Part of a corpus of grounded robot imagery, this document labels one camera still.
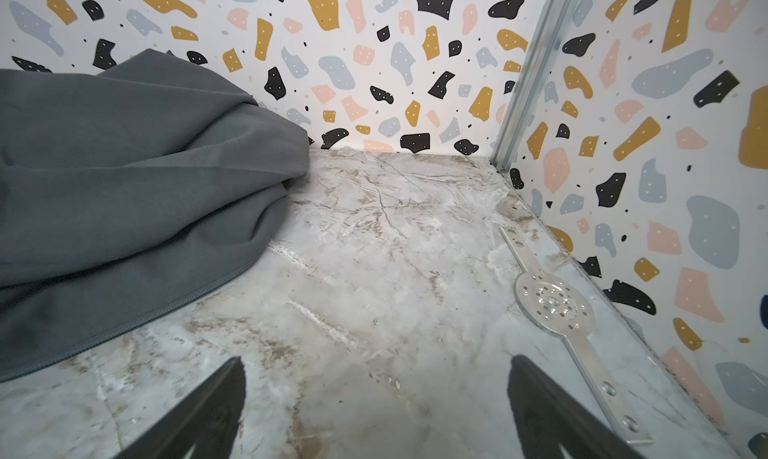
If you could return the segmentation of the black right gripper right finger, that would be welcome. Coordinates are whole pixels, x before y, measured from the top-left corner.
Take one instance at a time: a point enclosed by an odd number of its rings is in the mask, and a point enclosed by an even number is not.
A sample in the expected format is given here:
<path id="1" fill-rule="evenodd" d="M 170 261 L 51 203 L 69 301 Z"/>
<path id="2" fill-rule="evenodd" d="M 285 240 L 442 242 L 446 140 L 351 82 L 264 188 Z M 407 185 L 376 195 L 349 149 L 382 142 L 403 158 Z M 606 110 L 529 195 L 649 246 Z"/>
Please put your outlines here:
<path id="1" fill-rule="evenodd" d="M 511 358 L 507 396 L 526 458 L 638 458 L 524 355 Z"/>

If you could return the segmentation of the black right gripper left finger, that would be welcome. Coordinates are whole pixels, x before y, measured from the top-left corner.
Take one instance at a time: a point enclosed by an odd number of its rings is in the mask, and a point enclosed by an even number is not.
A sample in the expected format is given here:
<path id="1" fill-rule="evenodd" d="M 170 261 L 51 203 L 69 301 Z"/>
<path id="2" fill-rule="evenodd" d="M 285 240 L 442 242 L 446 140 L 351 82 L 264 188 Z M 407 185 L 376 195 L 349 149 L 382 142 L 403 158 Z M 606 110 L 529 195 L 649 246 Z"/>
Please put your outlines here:
<path id="1" fill-rule="evenodd" d="M 246 374 L 232 357 L 118 458 L 228 458 L 246 398 Z"/>

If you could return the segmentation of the dark grey zip jacket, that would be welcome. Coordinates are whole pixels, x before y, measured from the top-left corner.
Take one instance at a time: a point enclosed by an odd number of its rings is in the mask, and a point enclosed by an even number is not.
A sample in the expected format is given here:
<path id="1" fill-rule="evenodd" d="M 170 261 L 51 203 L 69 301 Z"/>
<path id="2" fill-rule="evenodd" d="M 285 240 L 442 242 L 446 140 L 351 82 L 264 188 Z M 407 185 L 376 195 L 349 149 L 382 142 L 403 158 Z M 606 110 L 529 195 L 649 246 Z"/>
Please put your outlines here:
<path id="1" fill-rule="evenodd" d="M 309 138 L 147 50 L 97 75 L 1 74 L 1 378 L 74 357 L 253 266 Z"/>

